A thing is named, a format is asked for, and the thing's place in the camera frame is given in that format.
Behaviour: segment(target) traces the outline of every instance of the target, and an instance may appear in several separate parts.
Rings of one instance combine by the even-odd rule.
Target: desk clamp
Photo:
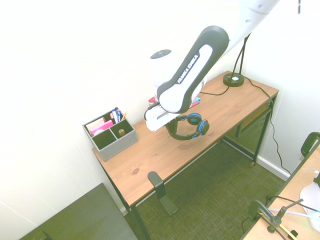
[[[255,219],[259,211],[263,213],[263,215],[266,216],[266,218],[270,221],[270,225],[267,227],[267,230],[269,233],[273,234],[275,232],[275,229],[280,226],[282,222],[281,219],[285,215],[287,209],[302,201],[303,199],[300,199],[290,204],[289,206],[283,206],[278,212],[278,214],[274,216],[262,202],[258,200],[253,200],[249,207],[249,217],[251,219]]]
[[[155,187],[155,193],[158,200],[160,201],[162,206],[165,208],[165,210],[168,212],[168,214],[172,216],[178,210],[178,208],[166,194],[164,181],[160,178],[160,176],[155,171],[149,172],[148,179]]]

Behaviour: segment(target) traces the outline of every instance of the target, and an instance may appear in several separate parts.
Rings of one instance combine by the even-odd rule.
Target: desk leg
[[[144,222],[142,221],[142,218],[136,208],[136,205],[134,204],[133,206],[131,206],[131,211],[128,211],[131,214],[133,214],[133,218],[135,220],[135,222],[137,223],[137,225],[139,226],[141,232],[143,233],[144,237],[146,240],[151,240],[149,233],[146,229],[146,226],[144,224]]]
[[[131,210],[130,210],[130,206],[127,203],[127,201],[124,199],[124,197],[122,196],[121,192],[119,191],[119,189],[117,188],[117,186],[115,185],[114,181],[111,179],[111,177],[109,176],[109,174],[107,173],[107,171],[105,170],[105,168],[101,165],[102,169],[104,170],[106,176],[108,177],[111,185],[113,186],[115,192],[117,193],[118,197],[120,198],[122,204],[124,205],[125,209],[127,210],[128,214],[132,214],[133,219],[135,220],[136,224],[138,225],[138,227],[140,228],[141,232],[143,233],[144,237],[146,240],[151,240],[149,233],[146,229],[146,226],[144,224],[144,222],[141,219],[141,216],[136,208],[136,205],[134,204],[133,206],[131,206]]]

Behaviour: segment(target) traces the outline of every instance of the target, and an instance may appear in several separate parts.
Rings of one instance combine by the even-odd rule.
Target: desk top
[[[312,153],[302,167],[296,172],[294,177],[288,182],[285,188],[281,191],[279,196],[298,201],[300,199],[300,192],[305,187],[311,184],[316,176],[315,170],[320,170],[320,146]],[[288,206],[291,202],[277,198],[271,204],[271,209],[280,209],[282,206]],[[288,211],[306,214],[302,206],[295,205],[289,208]],[[282,220],[282,225],[289,231],[295,230],[298,233],[297,239],[319,240],[320,232],[315,230],[307,217],[292,215],[286,213]],[[259,219],[253,226],[249,233],[243,238],[244,240],[282,240],[282,237],[277,233],[269,233],[267,231],[268,224]],[[287,234],[281,229],[277,228],[283,236]]]
[[[227,88],[223,83],[226,73],[229,72],[209,81],[202,91],[213,94],[224,92]],[[273,87],[252,82],[271,97],[278,93]],[[269,100],[261,89],[252,86],[247,79],[242,86],[230,87],[223,95],[200,93],[198,96],[201,103],[189,109],[186,114],[198,113],[203,120],[208,120],[210,128],[206,135],[180,141],[172,138],[165,127],[155,132],[150,131],[145,120],[142,120],[134,125],[138,142],[116,156],[104,161],[98,151],[93,150],[130,206],[154,190],[148,179],[149,172],[155,171],[161,179],[167,180]],[[187,121],[180,121],[178,124],[178,134],[186,135],[195,131],[196,126]]]

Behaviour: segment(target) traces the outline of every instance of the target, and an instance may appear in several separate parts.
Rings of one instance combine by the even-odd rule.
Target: pen
[[[127,115],[127,112],[124,113],[123,117],[121,118],[121,121],[125,119],[126,115]]]

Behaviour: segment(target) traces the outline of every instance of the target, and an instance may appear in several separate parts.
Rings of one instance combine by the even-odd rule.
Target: lamp base
[[[231,79],[232,72],[227,73],[223,76],[223,83],[230,87],[240,87],[245,82],[245,78],[243,75],[239,73],[234,73]]]

